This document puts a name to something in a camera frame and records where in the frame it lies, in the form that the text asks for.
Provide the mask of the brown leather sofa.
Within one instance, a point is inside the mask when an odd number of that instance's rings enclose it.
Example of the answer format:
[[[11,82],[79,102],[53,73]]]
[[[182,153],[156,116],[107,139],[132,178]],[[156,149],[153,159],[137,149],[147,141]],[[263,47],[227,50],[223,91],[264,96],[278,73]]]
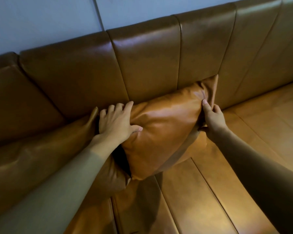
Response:
[[[293,0],[239,0],[0,55],[0,147],[218,74],[229,128],[293,171]],[[205,133],[111,196],[117,234],[279,234]]]

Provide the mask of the person's right forearm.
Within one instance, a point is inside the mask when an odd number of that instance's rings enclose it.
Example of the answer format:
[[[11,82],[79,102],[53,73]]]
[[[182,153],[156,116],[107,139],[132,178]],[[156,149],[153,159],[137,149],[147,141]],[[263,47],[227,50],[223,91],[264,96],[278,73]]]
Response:
[[[201,128],[280,234],[293,234],[293,171],[258,153],[228,128]]]

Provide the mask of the person's left forearm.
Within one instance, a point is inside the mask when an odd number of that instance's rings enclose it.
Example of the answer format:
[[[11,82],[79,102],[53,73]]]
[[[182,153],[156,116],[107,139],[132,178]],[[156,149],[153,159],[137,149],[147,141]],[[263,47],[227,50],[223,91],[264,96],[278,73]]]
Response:
[[[99,170],[120,144],[95,136],[68,164],[0,215],[0,234],[63,234]]]

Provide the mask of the person's right hand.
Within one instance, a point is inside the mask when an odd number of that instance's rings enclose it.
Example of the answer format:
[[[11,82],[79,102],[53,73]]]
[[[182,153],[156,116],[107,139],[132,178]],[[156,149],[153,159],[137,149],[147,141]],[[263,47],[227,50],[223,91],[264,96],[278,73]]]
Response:
[[[226,125],[224,115],[218,105],[215,105],[213,115],[209,119],[205,119],[205,126],[198,129],[200,132],[205,132],[207,137],[216,142],[229,132]]]

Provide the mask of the brown leather cushion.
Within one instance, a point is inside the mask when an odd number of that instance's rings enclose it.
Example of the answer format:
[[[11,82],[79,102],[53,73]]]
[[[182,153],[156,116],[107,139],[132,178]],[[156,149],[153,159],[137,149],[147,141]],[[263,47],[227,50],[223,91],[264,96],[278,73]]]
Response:
[[[76,154],[98,133],[98,109],[48,133],[0,147],[0,214],[10,209]],[[111,196],[131,181],[119,145],[108,157],[64,234],[117,234]]]
[[[133,180],[144,180],[187,156],[205,124],[202,101],[214,106],[217,84],[218,74],[132,107],[130,123],[143,130],[121,146]]]

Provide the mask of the person's left hand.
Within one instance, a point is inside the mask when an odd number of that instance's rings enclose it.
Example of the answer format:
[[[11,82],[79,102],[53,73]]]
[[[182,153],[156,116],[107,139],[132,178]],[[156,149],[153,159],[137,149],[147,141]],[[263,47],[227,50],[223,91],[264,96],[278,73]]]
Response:
[[[130,137],[129,126],[131,110],[134,102],[124,104],[123,111],[115,115],[115,106],[110,105],[106,110],[106,117],[99,120],[99,134],[108,144],[118,146]]]

